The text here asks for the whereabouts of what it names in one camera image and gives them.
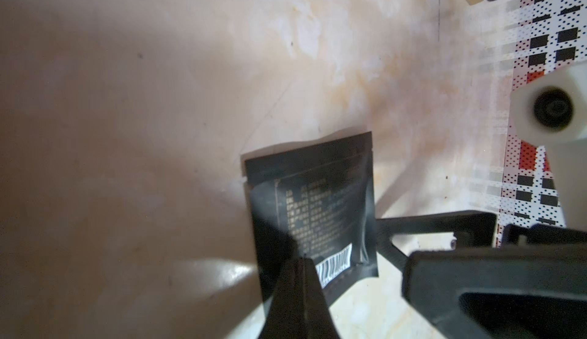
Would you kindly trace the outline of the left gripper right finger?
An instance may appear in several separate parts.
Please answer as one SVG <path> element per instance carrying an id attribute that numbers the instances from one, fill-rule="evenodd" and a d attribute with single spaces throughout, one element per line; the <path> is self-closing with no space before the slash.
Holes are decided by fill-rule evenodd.
<path id="1" fill-rule="evenodd" d="M 586 234 L 509 224 L 463 211 L 376 221 L 377 249 L 402 274 L 401 294 L 447 338 L 584 338 Z M 400 234 L 452 233 L 452 250 L 403 253 Z"/>

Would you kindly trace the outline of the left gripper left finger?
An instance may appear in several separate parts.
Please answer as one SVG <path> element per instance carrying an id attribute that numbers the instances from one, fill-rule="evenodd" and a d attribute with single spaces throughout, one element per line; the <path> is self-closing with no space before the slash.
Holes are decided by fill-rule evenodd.
<path id="1" fill-rule="evenodd" d="M 259 337 L 339 337 L 311 259 L 300 257 L 283 265 Z"/>

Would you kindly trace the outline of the black tea bag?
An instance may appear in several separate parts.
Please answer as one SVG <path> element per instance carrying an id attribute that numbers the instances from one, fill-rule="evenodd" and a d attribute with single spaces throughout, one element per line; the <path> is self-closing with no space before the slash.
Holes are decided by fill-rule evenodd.
<path id="1" fill-rule="evenodd" d="M 370 132 L 244 162 L 261 296 L 290 258 L 312 259 L 328 304 L 378 276 Z"/>

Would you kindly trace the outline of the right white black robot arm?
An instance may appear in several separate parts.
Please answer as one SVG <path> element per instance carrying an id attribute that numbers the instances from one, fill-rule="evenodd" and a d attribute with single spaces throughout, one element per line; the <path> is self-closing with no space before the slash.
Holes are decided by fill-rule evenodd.
<path id="1" fill-rule="evenodd" d="M 511 93 L 518 138 L 546 151 L 567 227 L 586 230 L 586 63 L 558 68 Z"/>

